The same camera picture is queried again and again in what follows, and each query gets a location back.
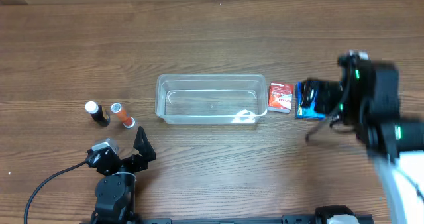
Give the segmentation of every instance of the red card pack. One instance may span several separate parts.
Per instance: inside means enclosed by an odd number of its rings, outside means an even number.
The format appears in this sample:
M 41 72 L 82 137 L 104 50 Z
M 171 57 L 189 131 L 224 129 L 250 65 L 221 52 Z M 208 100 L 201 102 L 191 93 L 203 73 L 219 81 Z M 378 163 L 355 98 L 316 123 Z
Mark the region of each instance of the red card pack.
M 292 110 L 293 84 L 271 82 L 268 110 L 289 113 Z

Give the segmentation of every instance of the tabletop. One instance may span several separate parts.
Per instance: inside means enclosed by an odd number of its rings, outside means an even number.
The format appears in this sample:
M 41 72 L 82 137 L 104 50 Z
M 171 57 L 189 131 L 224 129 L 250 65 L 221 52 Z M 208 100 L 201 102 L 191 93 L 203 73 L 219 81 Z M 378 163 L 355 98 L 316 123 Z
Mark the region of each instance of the tabletop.
M 424 0 L 283 0 L 0 7 L 0 223 L 22 223 L 51 174 L 111 137 L 120 156 L 136 129 L 85 111 L 122 103 L 157 153 L 137 174 L 145 218 L 280 217 L 347 205 L 389 223 L 386 197 L 354 135 L 268 112 L 257 125 L 168 125 L 154 112 L 160 74 L 262 74 L 294 84 L 339 80 L 337 56 L 394 61 L 402 112 L 424 111 Z M 29 223 L 79 223 L 102 175 L 87 166 L 46 184 Z

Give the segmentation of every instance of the white bottle cap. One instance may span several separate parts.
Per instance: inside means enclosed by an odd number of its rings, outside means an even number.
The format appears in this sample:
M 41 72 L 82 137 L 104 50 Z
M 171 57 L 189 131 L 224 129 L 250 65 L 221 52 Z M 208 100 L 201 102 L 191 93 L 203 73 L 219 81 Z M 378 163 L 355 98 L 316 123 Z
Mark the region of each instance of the white bottle cap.
M 85 104 L 85 110 L 90 114 L 96 114 L 96 112 L 99 110 L 99 106 L 94 101 L 88 101 Z

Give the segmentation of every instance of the orange bottle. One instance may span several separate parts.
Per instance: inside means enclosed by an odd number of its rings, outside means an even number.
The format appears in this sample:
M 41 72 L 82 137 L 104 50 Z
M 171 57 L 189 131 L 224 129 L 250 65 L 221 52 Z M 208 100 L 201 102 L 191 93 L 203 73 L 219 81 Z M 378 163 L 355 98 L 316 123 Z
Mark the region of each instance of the orange bottle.
M 120 103 L 114 103 L 111 106 L 111 111 L 115 113 L 122 121 L 125 128 L 132 128 L 135 125 L 135 120 L 127 114 L 124 107 Z

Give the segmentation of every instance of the black bottle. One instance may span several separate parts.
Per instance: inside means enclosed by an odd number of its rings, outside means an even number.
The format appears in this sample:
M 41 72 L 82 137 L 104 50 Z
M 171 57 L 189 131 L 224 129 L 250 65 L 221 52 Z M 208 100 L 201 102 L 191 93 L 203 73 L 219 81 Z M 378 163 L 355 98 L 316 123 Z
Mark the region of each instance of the black bottle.
M 88 101 L 85 104 L 85 110 L 91 114 L 93 120 L 95 120 L 99 125 L 106 127 L 111 122 L 111 116 L 109 113 L 102 109 L 101 105 L 98 105 L 94 101 Z

